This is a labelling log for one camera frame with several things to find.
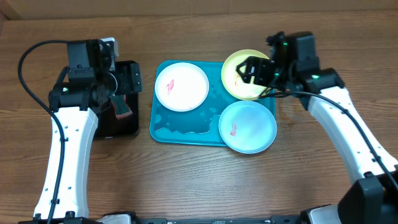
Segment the orange green scrub sponge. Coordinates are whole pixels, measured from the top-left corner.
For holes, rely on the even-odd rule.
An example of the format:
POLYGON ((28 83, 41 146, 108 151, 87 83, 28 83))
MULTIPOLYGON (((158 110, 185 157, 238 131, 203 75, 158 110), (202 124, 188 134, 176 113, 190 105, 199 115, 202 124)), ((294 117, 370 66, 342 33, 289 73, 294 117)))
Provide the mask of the orange green scrub sponge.
POLYGON ((125 95, 111 95, 110 100, 117 119, 124 119, 132 115, 132 111, 126 103, 125 95))

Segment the white plate with red stain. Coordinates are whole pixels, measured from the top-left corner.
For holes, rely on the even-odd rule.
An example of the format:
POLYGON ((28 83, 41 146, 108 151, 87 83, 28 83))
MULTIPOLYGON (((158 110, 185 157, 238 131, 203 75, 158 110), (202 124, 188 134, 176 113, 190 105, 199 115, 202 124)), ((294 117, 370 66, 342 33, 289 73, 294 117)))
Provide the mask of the white plate with red stain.
POLYGON ((169 110, 186 112, 199 107, 208 96, 210 84, 205 72, 192 63, 166 66, 155 81, 155 95, 169 110))

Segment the light blue plate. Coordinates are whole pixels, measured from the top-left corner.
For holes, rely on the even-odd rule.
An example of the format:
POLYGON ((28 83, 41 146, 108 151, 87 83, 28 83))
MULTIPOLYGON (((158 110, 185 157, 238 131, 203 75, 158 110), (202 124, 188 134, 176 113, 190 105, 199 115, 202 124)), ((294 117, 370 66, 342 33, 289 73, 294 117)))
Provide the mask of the light blue plate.
POLYGON ((277 135, 277 123, 264 105, 255 101, 237 101, 222 112, 218 130, 232 150, 256 154, 272 145, 277 135))

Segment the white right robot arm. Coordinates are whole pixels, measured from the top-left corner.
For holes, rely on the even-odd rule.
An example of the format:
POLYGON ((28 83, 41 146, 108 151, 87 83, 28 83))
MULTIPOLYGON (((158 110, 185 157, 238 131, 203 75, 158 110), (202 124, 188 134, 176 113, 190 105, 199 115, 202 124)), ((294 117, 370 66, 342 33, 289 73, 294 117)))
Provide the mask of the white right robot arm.
POLYGON ((351 180, 338 204, 304 210, 296 223, 397 223, 397 159, 367 127, 337 71, 320 68, 315 36, 279 32, 266 42, 271 57, 247 57, 237 73, 245 83, 275 90, 260 98, 298 98, 326 131, 351 180))

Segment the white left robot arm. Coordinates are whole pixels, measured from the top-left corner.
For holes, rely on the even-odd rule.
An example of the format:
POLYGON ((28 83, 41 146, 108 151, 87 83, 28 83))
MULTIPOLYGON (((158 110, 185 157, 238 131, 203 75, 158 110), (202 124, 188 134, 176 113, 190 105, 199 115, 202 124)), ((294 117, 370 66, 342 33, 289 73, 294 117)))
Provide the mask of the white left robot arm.
POLYGON ((68 65, 43 109, 52 120, 44 187, 33 223, 89 223, 87 180, 95 139, 136 135, 142 76, 116 39, 66 41, 68 65))

